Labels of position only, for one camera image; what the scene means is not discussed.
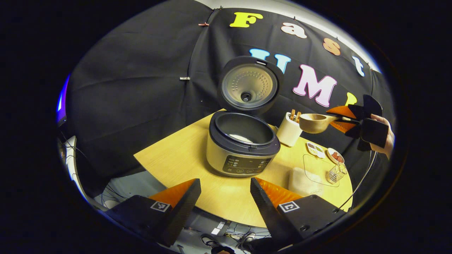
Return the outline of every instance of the wooden chopsticks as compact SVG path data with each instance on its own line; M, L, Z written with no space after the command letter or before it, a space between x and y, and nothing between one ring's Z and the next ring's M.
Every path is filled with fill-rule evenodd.
M298 111L297 116L295 117L295 110L292 109L292 112L290 113L290 120L300 123L300 115L301 115L301 112Z

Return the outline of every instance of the floor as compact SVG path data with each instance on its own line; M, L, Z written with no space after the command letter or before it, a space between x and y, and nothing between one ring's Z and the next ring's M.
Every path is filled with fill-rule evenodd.
M126 198L130 198L133 195L148 197L164 189L166 189L164 185L155 179L155 177L153 177L149 172L144 171L121 178L111 179L104 192L94 199L103 204L105 207L112 208L115 204L123 202ZM209 224L218 224L218 221L221 221L221 218L206 214L206 212L198 209L197 207L192 211L190 217L196 216L202 217L202 220L188 220L175 244L169 248L170 250L183 254L210 253L210 247L206 246L201 241L201 234L210 233L212 228ZM248 252L238 249L236 247L238 245L238 241L231 237L234 236L238 239L247 232L256 233L256 239L270 237L270 234L266 228L252 227L232 222L226 230L226 234L222 237L215 237L215 239L219 241L221 245L229 246L234 249L237 254L248 254Z

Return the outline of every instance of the inner lid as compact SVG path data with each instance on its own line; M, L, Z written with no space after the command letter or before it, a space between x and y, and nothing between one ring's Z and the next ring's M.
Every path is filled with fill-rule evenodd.
M246 145L263 146L272 142L274 132L264 121L241 113L226 113L215 119L225 136Z
M237 107L255 108L269 102L277 92L275 74L257 63L237 65L226 73L221 91L226 100Z

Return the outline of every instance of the white container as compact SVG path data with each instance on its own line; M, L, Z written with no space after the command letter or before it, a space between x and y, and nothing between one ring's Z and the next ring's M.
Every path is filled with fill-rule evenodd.
M289 190L302 197L323 194L324 185L321 184L319 175L313 174L301 168L293 168L289 176Z
M301 132L303 131L300 129L300 125L297 122L290 120L290 112L287 112L286 117L282 120L282 123L276 132L276 136L281 143L292 147L297 142Z

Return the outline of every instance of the rice cooker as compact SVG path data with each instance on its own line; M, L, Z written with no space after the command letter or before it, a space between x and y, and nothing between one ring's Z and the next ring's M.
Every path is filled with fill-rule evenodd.
M213 114L207 136L207 160L216 171L246 177L262 173L272 162L281 144L271 127L255 115L271 108L282 79L276 65L251 56L225 65L218 100L226 111Z

